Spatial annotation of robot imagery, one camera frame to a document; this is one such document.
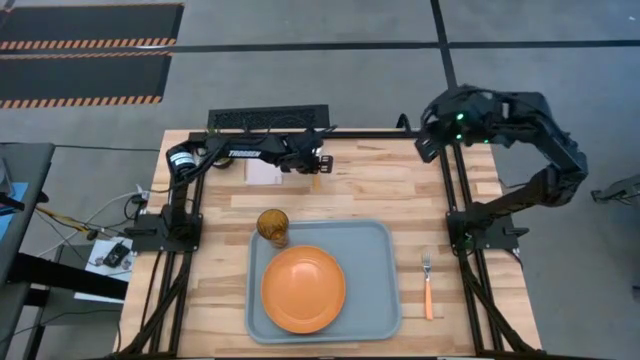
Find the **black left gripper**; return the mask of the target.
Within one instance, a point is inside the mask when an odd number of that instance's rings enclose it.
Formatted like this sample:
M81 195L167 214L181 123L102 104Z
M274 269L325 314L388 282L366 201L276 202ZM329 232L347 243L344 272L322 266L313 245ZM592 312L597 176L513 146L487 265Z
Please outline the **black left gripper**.
M321 130L308 130L303 133L285 137L288 153L281 158L281 170L290 173L331 173L334 158L331 155L316 154L316 150L324 143L326 135L336 130L336 126Z

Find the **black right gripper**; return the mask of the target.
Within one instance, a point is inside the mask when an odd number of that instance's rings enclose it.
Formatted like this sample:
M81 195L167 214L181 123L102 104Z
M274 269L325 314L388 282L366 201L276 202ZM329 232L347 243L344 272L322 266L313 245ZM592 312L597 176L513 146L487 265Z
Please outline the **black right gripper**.
M437 96L424 109L415 148L424 163L431 163L443 145L485 142L485 91L462 85Z

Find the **amber glass cup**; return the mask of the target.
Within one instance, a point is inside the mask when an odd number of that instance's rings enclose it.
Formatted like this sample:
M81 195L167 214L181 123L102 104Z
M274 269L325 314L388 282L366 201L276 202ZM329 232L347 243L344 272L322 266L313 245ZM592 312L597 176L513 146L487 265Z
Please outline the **amber glass cup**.
M276 248L284 248L289 243L289 218L279 209L268 209L257 219L256 229L261 237Z

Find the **orange plate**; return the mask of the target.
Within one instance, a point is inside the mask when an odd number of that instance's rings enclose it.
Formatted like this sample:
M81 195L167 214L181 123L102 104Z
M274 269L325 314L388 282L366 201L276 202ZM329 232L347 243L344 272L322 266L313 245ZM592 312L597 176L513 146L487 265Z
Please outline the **orange plate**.
M288 248L267 265L260 288L263 308L279 328L316 333L337 319L346 301L346 278L334 256L310 245Z

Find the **grey plastic tray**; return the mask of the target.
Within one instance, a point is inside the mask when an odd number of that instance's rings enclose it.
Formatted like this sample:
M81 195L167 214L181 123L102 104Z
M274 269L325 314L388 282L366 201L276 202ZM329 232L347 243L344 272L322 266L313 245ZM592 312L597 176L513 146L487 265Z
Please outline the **grey plastic tray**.
M249 242L245 327L262 344L382 340L400 327L402 310L389 230L369 219L294 222L289 246L315 246L331 255L344 272L346 299L337 318L309 335L277 325L261 294L269 263L280 251L253 232Z

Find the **black perforated vent grille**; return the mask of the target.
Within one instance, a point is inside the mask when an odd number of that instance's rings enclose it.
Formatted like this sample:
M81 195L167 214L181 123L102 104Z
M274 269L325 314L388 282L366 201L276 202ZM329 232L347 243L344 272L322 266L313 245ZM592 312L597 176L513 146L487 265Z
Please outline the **black perforated vent grille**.
M210 110L208 129L299 129L331 126L328 105Z

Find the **white paper sheet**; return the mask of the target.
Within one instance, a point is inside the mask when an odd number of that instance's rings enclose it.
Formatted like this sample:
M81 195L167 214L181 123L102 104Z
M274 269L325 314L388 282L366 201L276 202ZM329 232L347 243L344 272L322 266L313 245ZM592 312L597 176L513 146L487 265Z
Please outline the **white paper sheet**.
M281 185L282 172L275 165L259 159L245 161L245 183L247 185Z

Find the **grey office chair base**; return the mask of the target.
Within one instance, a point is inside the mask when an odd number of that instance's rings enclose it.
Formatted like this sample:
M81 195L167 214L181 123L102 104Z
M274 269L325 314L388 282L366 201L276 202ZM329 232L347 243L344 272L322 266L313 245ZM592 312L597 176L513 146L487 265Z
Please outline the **grey office chair base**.
M618 180L602 190L593 190L591 197L600 204L613 201L640 209L640 174Z

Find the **small black handheld device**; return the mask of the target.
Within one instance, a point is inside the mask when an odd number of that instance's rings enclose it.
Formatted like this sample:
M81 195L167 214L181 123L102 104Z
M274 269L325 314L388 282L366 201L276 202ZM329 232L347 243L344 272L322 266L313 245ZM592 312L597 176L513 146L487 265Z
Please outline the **small black handheld device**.
M130 253L130 249L122 243L116 243L103 258L102 263L110 268L117 268Z

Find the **black hazard-striped floor mat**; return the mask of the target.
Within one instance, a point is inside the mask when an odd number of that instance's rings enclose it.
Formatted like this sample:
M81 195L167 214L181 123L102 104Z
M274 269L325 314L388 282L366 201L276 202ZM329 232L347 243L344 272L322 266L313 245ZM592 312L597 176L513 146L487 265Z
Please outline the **black hazard-striped floor mat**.
M166 51L0 56L0 109L158 104L171 60Z
M173 45L183 3L0 10L0 51Z

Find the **dark side table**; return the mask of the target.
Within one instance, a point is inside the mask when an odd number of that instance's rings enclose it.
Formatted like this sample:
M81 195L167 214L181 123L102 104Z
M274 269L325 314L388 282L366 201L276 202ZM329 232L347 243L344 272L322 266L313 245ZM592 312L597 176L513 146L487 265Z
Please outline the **dark side table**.
M16 213L0 239L0 360L8 352L9 336L16 329L33 284L124 299L128 283L116 278L69 267L19 251L27 227L41 197L51 165L54 145L20 143L0 145L11 178L27 185L25 209Z

